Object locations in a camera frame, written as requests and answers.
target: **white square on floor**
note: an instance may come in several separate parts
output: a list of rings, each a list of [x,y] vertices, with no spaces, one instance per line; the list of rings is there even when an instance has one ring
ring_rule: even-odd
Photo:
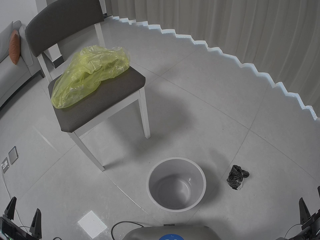
[[[81,220],[78,221],[80,226],[87,232],[91,238],[95,238],[107,226],[94,214],[93,211],[88,212]]]

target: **sofa leg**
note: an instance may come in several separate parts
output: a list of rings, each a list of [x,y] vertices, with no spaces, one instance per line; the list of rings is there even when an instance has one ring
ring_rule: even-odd
[[[41,75],[41,77],[42,78],[45,78],[45,74],[44,74],[44,72],[43,72],[43,70],[41,69],[41,70],[39,70],[39,73],[40,73],[40,75]]]

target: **sofa armrest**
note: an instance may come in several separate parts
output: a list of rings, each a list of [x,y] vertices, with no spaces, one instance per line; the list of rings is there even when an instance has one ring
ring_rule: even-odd
[[[24,33],[23,26],[19,29],[19,35],[20,35],[20,55],[24,62],[26,63],[30,74],[33,76],[36,74],[39,70],[41,70],[40,63],[38,59],[31,53],[28,42],[26,40],[26,34]]]

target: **translucent yellow garbage bag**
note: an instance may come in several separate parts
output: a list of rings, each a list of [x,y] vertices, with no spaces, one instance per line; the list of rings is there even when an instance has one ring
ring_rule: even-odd
[[[123,48],[112,50],[97,45],[73,55],[66,71],[55,82],[51,102],[57,109],[69,107],[98,88],[101,81],[114,78],[129,68]]]

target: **cable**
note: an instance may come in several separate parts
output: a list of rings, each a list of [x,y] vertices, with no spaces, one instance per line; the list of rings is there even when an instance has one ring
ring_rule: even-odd
[[[132,222],[132,221],[120,221],[120,222],[114,224],[113,227],[111,228],[111,237],[112,237],[112,240],[115,240],[115,238],[113,237],[113,229],[114,229],[115,226],[117,226],[117,225],[120,224],[120,223],[132,223],[132,224],[136,224],[136,225],[141,226],[142,228],[144,228],[144,226],[142,226],[141,224],[136,223],[136,222]]]
[[[289,230],[290,230],[290,229],[292,229],[294,226],[297,226],[297,225],[302,225],[302,224],[300,224],[300,223],[295,224],[295,225],[293,225],[292,227],[290,227],[290,228],[289,228]]]
[[[7,185],[6,185],[6,182],[5,182],[5,176],[4,176],[4,174],[3,174],[3,168],[2,168],[2,166],[1,166],[1,177],[2,177],[3,184],[4,184],[4,186],[5,186],[5,189],[7,190],[8,196],[9,196],[9,198],[10,198],[10,200],[11,200],[11,195],[10,195],[10,193],[9,193],[9,191],[8,191],[8,188],[7,188]],[[19,214],[18,214],[17,209],[14,208],[14,210],[15,210],[16,213],[17,213],[17,216],[18,216],[18,219],[19,219],[20,224],[23,226],[23,224],[22,224],[22,222],[21,222],[21,219],[20,219],[20,217],[19,217]]]

